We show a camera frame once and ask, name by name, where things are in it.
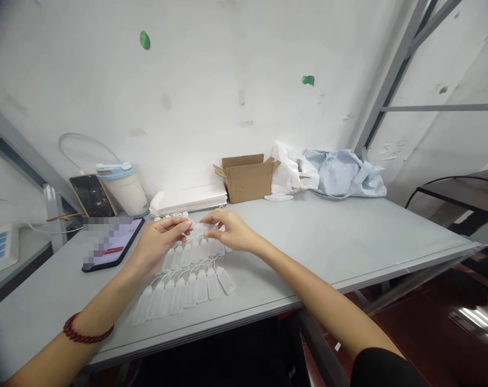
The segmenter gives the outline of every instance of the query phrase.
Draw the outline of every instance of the light blue cloth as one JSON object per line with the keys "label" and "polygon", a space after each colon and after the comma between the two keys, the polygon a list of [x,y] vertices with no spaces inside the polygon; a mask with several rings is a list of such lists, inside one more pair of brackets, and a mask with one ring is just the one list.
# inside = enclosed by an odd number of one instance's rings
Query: light blue cloth
{"label": "light blue cloth", "polygon": [[306,149],[303,155],[319,173],[316,192],[336,199],[348,196],[384,197],[384,168],[360,160],[350,149],[326,152]]}

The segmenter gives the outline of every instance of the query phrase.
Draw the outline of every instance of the black sleeve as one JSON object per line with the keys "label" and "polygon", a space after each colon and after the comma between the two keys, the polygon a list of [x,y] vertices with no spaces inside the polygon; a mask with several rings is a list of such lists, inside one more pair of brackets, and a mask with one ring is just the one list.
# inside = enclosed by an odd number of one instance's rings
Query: black sleeve
{"label": "black sleeve", "polygon": [[350,386],[420,387],[427,383],[402,357],[386,349],[368,348],[355,359]]}

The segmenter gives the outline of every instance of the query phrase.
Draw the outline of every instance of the red beaded bracelet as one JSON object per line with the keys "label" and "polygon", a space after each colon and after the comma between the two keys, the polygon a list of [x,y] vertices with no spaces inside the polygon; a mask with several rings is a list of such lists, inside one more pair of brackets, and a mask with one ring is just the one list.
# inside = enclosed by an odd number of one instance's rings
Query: red beaded bracelet
{"label": "red beaded bracelet", "polygon": [[115,328],[115,325],[112,326],[106,333],[100,335],[100,336],[83,336],[82,334],[77,333],[73,328],[72,328],[72,321],[75,320],[79,313],[76,313],[72,317],[70,317],[65,325],[63,326],[63,333],[71,340],[75,342],[80,342],[80,343],[85,343],[85,344],[93,344],[96,342],[103,341],[106,339],[112,332],[113,329]]}

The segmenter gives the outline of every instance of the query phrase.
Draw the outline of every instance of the black smartphone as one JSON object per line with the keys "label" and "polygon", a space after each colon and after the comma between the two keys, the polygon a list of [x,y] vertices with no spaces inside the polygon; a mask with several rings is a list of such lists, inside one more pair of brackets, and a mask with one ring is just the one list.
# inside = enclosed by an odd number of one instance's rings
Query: black smartphone
{"label": "black smartphone", "polygon": [[97,175],[74,176],[69,180],[88,217],[111,218],[117,216],[117,210]]}
{"label": "black smartphone", "polygon": [[108,243],[104,243],[103,250],[95,251],[93,262],[84,263],[82,270],[89,273],[119,265],[144,222],[145,220],[140,218],[134,219],[130,224],[118,225],[117,230],[112,233],[113,236],[108,238]]}

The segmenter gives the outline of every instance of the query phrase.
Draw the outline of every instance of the cardboard box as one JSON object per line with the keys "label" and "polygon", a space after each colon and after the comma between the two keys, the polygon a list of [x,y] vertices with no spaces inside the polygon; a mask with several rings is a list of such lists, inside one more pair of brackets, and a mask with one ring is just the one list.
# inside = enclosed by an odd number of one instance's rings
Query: cardboard box
{"label": "cardboard box", "polygon": [[216,174],[224,179],[230,203],[263,199],[271,194],[272,174],[280,165],[272,157],[264,162],[264,155],[225,157],[223,167],[213,164]]}

